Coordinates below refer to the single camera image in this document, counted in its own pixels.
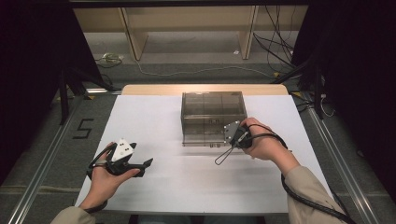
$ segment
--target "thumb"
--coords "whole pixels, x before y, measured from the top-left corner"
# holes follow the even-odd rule
[[[117,176],[117,179],[120,181],[120,183],[123,183],[125,180],[130,179],[134,177],[135,175],[139,174],[140,170],[139,169],[132,169],[127,172],[125,172],[122,175]]]

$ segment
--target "person's left hand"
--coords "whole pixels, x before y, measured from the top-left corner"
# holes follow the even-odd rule
[[[105,160],[106,155],[107,154],[104,153],[99,160]],[[101,205],[114,195],[117,188],[125,182],[125,180],[137,175],[139,172],[139,169],[132,169],[122,175],[111,175],[106,170],[106,167],[94,167],[92,171],[90,191],[79,207],[82,209],[88,209]]]

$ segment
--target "hand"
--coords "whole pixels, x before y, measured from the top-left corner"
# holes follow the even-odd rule
[[[271,133],[270,127],[260,123],[254,118],[247,118],[241,122],[241,126],[247,125],[250,129],[251,135],[257,135],[261,133]],[[245,153],[250,155],[252,158],[259,158],[261,160],[272,161],[277,151],[286,150],[282,144],[275,138],[272,137],[258,137],[253,139],[251,147],[244,149]]]
[[[100,160],[105,159],[106,153],[100,157]],[[88,209],[101,205],[114,195],[117,188],[125,182],[125,180],[137,175],[139,172],[139,169],[132,169],[122,175],[111,175],[106,167],[96,166],[92,171],[90,191],[79,207]]]
[[[252,136],[261,133],[271,133],[270,127],[265,126],[254,118],[244,119],[241,122],[241,126],[245,124],[249,127]],[[252,158],[259,158],[264,161],[272,161],[276,164],[283,175],[286,175],[294,167],[300,165],[294,155],[284,148],[277,139],[272,137],[254,138],[252,146],[244,149],[244,151]]]

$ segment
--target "gray floor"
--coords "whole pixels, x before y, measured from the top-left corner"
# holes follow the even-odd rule
[[[271,33],[263,32],[260,35],[271,37]],[[296,35],[296,33],[291,34],[291,44],[294,43]],[[123,57],[122,65],[109,69],[101,68],[101,72],[108,75],[117,86],[128,83],[269,83],[273,80],[271,78],[273,71],[267,64],[267,54],[254,42],[249,60],[242,60],[240,52],[237,52],[239,47],[235,33],[150,34],[140,63],[141,69],[151,75],[142,74],[136,62],[132,60],[123,34],[86,34],[86,37],[95,58],[102,57],[106,52],[117,53]],[[275,58],[269,57],[268,59],[272,66],[277,66],[279,69],[283,67]],[[190,73],[160,76],[181,71]],[[297,90],[297,80],[298,78],[295,78],[285,83],[289,91]],[[98,146],[116,97],[116,95],[97,95],[93,99],[82,101],[70,121],[60,149],[23,223],[50,223],[60,210],[74,204],[84,180],[86,166]],[[299,99],[295,101],[296,104],[302,102]],[[325,105],[324,109],[330,113],[332,106]],[[40,162],[60,128],[60,115],[60,103],[55,97],[47,119],[39,128],[40,132],[37,133],[30,148],[21,155],[8,179],[0,188],[2,211],[0,223],[7,223],[13,209],[31,183],[37,168],[40,167]],[[78,131],[78,125],[82,119],[90,119],[84,125],[92,130],[88,138],[77,139],[76,137],[86,133]],[[363,223],[358,206],[354,203],[343,178],[338,173],[311,112],[308,110],[302,112],[301,119],[329,185],[345,204],[351,217],[357,223]],[[337,115],[325,116],[324,123],[342,152],[348,168],[356,177],[364,196],[374,208],[374,213],[379,219],[378,223],[394,223],[396,206],[376,179],[366,160],[357,155],[358,149],[342,119]],[[97,222],[100,223],[128,223],[128,219],[129,215],[123,214],[100,213],[97,215]],[[270,224],[289,223],[286,214],[266,216],[266,221]]]

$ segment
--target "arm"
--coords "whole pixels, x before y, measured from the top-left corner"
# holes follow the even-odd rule
[[[254,118],[245,119],[241,122],[241,126],[245,124],[248,127],[252,124],[259,124],[271,130],[270,127],[261,124]],[[249,127],[249,129],[252,135],[270,132],[265,128],[256,125]],[[244,151],[252,158],[272,161],[275,163],[282,175],[285,176],[285,183],[299,196],[343,213],[339,205],[328,195],[326,189],[323,188],[318,179],[309,171],[309,169],[301,166],[294,155],[284,148],[275,138],[255,138],[253,139],[252,146],[244,149]],[[292,224],[343,223],[336,217],[332,217],[320,212],[319,210],[295,201],[289,195],[288,208],[289,219]]]
[[[100,160],[106,159],[106,153],[102,155]],[[78,224],[94,224],[95,218],[87,213],[85,210],[94,208],[103,204],[111,198],[117,191],[117,188],[127,179],[137,175],[139,169],[132,169],[123,175],[111,175],[106,167],[96,166],[92,172],[92,182],[90,190],[79,205],[79,207],[68,207],[61,211],[55,219],[52,220],[53,224],[63,223],[78,223]]]

